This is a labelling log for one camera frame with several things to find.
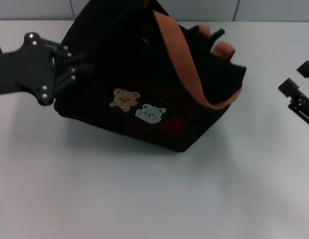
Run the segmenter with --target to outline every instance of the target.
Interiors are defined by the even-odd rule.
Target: black bag
[[[56,99],[63,117],[175,151],[187,150],[238,97],[245,67],[223,30],[185,29],[155,1],[91,0],[62,44],[88,54],[92,75]]]

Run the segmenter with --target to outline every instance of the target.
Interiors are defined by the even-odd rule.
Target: light blue bear patch
[[[161,116],[165,112],[165,108],[158,108],[149,104],[144,104],[142,110],[137,110],[136,116],[148,123],[158,123],[161,121]]]

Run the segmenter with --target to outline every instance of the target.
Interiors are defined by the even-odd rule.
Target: bear face
[[[144,104],[142,110],[137,110],[136,116],[148,123],[158,123],[161,121],[161,116],[165,112],[165,108],[158,108],[149,104]]]
[[[130,107],[136,106],[136,99],[140,97],[138,92],[130,92],[122,89],[115,89],[115,99],[110,103],[111,107],[119,106],[124,112],[128,112]]]

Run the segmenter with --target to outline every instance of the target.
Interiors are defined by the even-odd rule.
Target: tan bear patch
[[[119,106],[124,112],[128,112],[130,107],[136,106],[136,99],[140,97],[138,92],[130,92],[122,89],[115,89],[115,99],[110,103],[111,107]]]

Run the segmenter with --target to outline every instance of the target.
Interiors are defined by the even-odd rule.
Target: white tabletop
[[[0,21],[60,42],[70,21]],[[195,23],[182,23],[189,27]],[[309,23],[223,27],[248,70],[224,117],[185,153],[0,96],[0,239],[309,239],[309,126],[277,87],[309,60]]]

